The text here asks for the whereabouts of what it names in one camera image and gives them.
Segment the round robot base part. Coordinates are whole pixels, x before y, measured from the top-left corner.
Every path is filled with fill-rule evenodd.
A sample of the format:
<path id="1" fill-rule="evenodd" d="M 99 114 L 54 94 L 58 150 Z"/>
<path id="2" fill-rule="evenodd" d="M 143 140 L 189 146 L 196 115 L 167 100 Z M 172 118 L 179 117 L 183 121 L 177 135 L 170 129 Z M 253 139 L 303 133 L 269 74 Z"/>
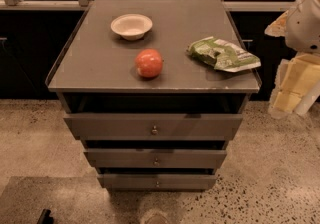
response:
<path id="1" fill-rule="evenodd" d="M 140 224 L 170 224 L 165 213 L 159 210 L 149 210 L 140 219 Z"/>

